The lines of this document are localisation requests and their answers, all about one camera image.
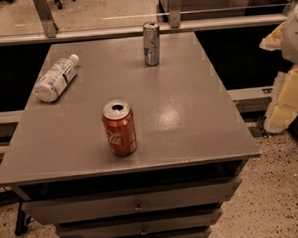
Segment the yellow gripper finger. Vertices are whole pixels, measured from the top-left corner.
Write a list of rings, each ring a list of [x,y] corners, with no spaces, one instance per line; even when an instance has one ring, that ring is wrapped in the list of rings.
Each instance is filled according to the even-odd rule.
[[[259,48],[266,51],[281,50],[281,39],[285,23],[279,24],[267,37],[263,38]]]
[[[298,115],[298,64],[288,73],[279,71],[272,87],[263,126],[267,132],[274,134],[288,129]]]

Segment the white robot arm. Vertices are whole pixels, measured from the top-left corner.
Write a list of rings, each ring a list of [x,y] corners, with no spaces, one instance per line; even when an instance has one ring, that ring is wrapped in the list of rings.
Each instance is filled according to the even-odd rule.
[[[298,3],[285,22],[278,25],[259,44],[266,51],[280,50],[286,61],[292,62],[288,73],[279,71],[273,83],[271,102],[263,126],[269,133],[288,129],[298,115]]]

